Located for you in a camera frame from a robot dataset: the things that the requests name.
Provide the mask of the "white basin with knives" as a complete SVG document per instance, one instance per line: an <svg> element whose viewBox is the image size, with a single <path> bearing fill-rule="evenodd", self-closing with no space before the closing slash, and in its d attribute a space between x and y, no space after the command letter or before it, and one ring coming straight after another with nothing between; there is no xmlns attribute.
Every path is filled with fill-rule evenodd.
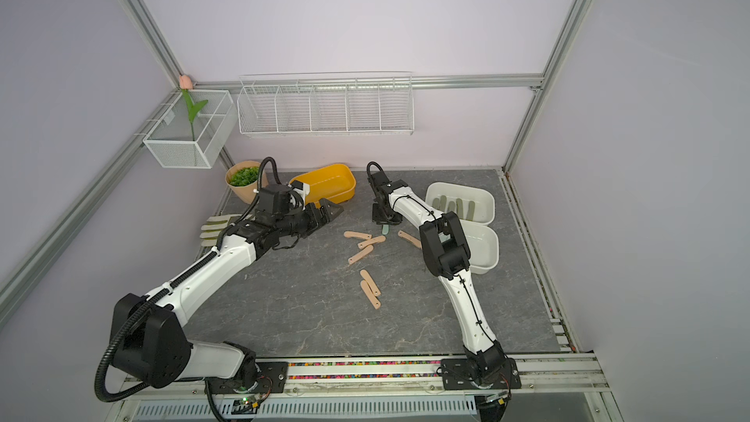
<svg viewBox="0 0 750 422"><path fill-rule="evenodd" d="M495 218L495 198L486 190L437 182L429 185L426 200L443 212L455 212L461 220L484 226Z"/></svg>

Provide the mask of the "yellow plastic basin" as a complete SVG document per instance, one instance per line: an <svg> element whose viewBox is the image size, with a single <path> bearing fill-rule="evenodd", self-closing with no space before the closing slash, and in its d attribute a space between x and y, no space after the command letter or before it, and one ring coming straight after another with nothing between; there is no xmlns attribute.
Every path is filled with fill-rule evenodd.
<svg viewBox="0 0 750 422"><path fill-rule="evenodd" d="M354 197L357 186L351 169L341 163L298 175L294 181L310 187L306 194L306 203L314 202L316 206L320 205L321 199L327 199L335 204L346 202Z"/></svg>

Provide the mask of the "small white mesh basket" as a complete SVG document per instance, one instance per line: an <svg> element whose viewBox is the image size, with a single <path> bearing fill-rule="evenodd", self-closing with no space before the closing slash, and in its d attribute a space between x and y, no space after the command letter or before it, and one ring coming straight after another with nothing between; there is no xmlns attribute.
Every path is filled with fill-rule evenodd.
<svg viewBox="0 0 750 422"><path fill-rule="evenodd" d="M183 90L146 133L144 143L164 168L210 169L219 158L238 110L227 90Z"/></svg>

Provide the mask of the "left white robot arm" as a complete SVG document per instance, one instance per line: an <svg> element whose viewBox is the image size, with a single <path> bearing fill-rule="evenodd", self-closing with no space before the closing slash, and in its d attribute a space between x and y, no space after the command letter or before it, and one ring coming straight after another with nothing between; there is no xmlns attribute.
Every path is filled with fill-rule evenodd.
<svg viewBox="0 0 750 422"><path fill-rule="evenodd" d="M175 382L222 382L250 393L263 374L255 353L232 343L191 341L184 327L225 283L266 253L281 250L283 238L307 238L341 215L342 206L307 199L303 182L282 183L272 157L258 170L271 181L256 182L254 199L220 232L208 253L144 295L127 294L115 305L111 337L99 362L94 393L101 402L125 400L146 388Z"/></svg>

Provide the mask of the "peach knife top left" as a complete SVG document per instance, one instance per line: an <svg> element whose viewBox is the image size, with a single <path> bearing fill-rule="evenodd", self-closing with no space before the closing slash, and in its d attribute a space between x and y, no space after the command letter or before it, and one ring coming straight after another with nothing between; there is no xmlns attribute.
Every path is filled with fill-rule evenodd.
<svg viewBox="0 0 750 422"><path fill-rule="evenodd" d="M357 240L371 240L372 234L365 234L365 232L344 232L345 238L356 238Z"/></svg>

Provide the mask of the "peach knife bottom of pile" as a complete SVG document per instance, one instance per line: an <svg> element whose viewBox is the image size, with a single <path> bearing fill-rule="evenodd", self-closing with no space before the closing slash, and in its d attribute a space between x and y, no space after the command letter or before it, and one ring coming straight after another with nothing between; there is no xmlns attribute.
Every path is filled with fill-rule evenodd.
<svg viewBox="0 0 750 422"><path fill-rule="evenodd" d="M366 281L361 281L361 289L375 310L381 308L381 302Z"/></svg>

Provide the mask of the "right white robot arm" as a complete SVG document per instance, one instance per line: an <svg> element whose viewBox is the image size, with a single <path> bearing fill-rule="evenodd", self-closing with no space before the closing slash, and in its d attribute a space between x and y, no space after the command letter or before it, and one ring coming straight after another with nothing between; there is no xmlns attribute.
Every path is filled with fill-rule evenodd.
<svg viewBox="0 0 750 422"><path fill-rule="evenodd" d="M418 228L425 265L445 288L458 318L470 378L488 386L508 357L480 306L470 271L472 252L459 217L431 207L406 182L391 180L375 161L368 162L365 171L374 193L373 221L407 221Z"/></svg>

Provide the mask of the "green artificial plant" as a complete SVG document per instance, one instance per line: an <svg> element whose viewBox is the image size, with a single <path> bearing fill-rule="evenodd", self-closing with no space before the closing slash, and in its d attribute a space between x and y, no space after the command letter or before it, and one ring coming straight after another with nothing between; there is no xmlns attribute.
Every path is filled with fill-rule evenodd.
<svg viewBox="0 0 750 422"><path fill-rule="evenodd" d="M229 184L235 188L244 188L255 184L259 178L259 167L249 166L238 169L230 176Z"/></svg>

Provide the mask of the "peach knife top right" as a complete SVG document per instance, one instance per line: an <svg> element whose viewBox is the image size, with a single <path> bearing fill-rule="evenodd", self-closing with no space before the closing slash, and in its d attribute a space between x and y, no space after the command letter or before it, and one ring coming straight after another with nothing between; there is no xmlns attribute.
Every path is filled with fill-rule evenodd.
<svg viewBox="0 0 750 422"><path fill-rule="evenodd" d="M411 234L408 234L407 232L399 231L398 232L398 237L402 238L403 240L408 241L409 243L411 243L413 246L415 246L418 249L422 248L421 241L418 240L418 238L416 238L415 236L412 236Z"/></svg>

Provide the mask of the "peach knife lower middle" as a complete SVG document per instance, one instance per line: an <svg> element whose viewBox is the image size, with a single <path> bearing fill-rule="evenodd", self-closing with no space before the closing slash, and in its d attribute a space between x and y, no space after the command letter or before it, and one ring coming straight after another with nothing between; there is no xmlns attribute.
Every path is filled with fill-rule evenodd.
<svg viewBox="0 0 750 422"><path fill-rule="evenodd" d="M367 270L361 270L361 277L365 281L365 283L368 285L372 294L375 297L379 297L381 295L381 291L378 285L375 283L374 279L371 277L371 274Z"/></svg>

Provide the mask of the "beige green work glove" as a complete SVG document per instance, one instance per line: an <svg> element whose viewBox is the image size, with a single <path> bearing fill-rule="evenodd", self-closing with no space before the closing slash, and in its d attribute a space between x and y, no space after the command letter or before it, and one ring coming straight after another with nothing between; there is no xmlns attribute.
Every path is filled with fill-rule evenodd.
<svg viewBox="0 0 750 422"><path fill-rule="evenodd" d="M239 218L239 214L227 214L209 217L200 228L200 246L212 247L216 244L219 234Z"/></svg>

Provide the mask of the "peach plastic plant pot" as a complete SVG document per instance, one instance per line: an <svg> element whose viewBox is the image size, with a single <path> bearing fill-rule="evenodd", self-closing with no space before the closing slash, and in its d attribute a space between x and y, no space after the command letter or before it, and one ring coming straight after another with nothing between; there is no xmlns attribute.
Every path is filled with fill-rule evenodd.
<svg viewBox="0 0 750 422"><path fill-rule="evenodd" d="M260 186L265 187L268 184L267 175L263 174L261 185L258 185L260 166L261 163L258 161L242 161L226 173L227 185L246 204L251 204L255 200Z"/></svg>

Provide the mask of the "peach knife upright middle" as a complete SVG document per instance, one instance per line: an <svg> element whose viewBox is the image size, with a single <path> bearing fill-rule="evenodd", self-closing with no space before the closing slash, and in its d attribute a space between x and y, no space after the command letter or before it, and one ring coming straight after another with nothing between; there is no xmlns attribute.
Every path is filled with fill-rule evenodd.
<svg viewBox="0 0 750 422"><path fill-rule="evenodd" d="M349 265L353 265L357 263L358 261L361 261L364 257L372 253L374 250L373 245L367 245L365 248L363 248L361 251L357 252L354 256L350 257L348 260Z"/></svg>

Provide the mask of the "peach knife top centre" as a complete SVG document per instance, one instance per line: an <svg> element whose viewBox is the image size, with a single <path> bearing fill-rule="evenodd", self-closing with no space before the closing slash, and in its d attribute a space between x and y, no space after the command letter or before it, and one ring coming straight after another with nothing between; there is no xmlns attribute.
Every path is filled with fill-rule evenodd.
<svg viewBox="0 0 750 422"><path fill-rule="evenodd" d="M357 247L359 249L365 249L367 246L371 246L374 244L379 244L386 241L386 236L375 236L374 238L369 238L369 240L361 241L357 244Z"/></svg>

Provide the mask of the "olive knife top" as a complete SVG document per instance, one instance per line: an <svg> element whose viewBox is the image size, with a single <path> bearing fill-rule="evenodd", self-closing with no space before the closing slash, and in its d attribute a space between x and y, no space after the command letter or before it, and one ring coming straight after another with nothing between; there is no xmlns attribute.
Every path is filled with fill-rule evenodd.
<svg viewBox="0 0 750 422"><path fill-rule="evenodd" d="M476 213L476 203L473 200L468 202L466 219L473 221Z"/></svg>

